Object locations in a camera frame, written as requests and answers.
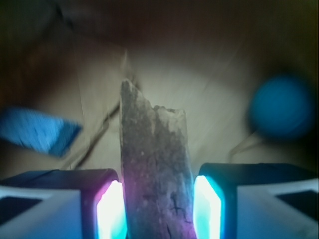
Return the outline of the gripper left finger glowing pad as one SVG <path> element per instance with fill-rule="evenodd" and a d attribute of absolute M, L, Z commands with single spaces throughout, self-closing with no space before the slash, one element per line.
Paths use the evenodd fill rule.
<path fill-rule="evenodd" d="M 1 180 L 0 236 L 126 238 L 122 184 L 116 171 L 29 171 Z"/>

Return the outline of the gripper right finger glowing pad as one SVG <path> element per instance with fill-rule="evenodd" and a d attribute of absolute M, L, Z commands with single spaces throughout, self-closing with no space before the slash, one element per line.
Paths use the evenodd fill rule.
<path fill-rule="evenodd" d="M 205 163 L 193 222 L 199 239 L 316 239 L 318 175 L 285 163 Z"/>

